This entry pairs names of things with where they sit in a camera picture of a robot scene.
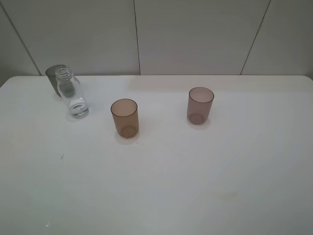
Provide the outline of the clear plastic water bottle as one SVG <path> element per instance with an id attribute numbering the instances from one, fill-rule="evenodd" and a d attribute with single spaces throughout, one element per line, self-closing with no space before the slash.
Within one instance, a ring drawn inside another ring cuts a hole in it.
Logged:
<path id="1" fill-rule="evenodd" d="M 55 69 L 58 91 L 65 102 L 69 114 L 75 119 L 82 119 L 89 114 L 79 80 L 68 66 L 61 65 Z"/>

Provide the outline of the brown translucent plastic cup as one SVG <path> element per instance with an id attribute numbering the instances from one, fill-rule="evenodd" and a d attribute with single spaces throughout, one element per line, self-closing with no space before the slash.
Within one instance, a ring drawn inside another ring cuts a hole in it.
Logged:
<path id="1" fill-rule="evenodd" d="M 130 139 L 139 131 L 138 106 L 131 99 L 120 99 L 111 106 L 111 114 L 119 136 Z"/>

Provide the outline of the mauve translucent plastic cup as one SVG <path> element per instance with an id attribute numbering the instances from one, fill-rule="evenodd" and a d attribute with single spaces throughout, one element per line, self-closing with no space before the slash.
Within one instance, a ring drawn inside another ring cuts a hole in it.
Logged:
<path id="1" fill-rule="evenodd" d="M 201 125 L 208 119 L 214 100 L 214 93 L 205 87 L 195 87 L 189 91 L 187 118 L 193 125 Z"/>

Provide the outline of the grey translucent plastic cup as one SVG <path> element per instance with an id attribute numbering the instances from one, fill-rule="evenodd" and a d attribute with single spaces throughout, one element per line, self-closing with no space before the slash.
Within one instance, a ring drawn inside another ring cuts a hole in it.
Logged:
<path id="1" fill-rule="evenodd" d="M 55 93 L 59 96 L 59 97 L 62 97 L 63 96 L 63 93 L 60 93 L 59 92 L 59 88 L 61 89 L 61 91 L 63 91 L 63 85 L 64 83 L 61 83 L 61 84 L 58 84 L 58 80 L 56 78 L 56 74 L 55 74 L 55 70 L 58 68 L 58 67 L 65 67 L 65 65 L 54 65 L 54 66 L 51 66 L 49 67 L 45 73 L 55 91 Z"/>

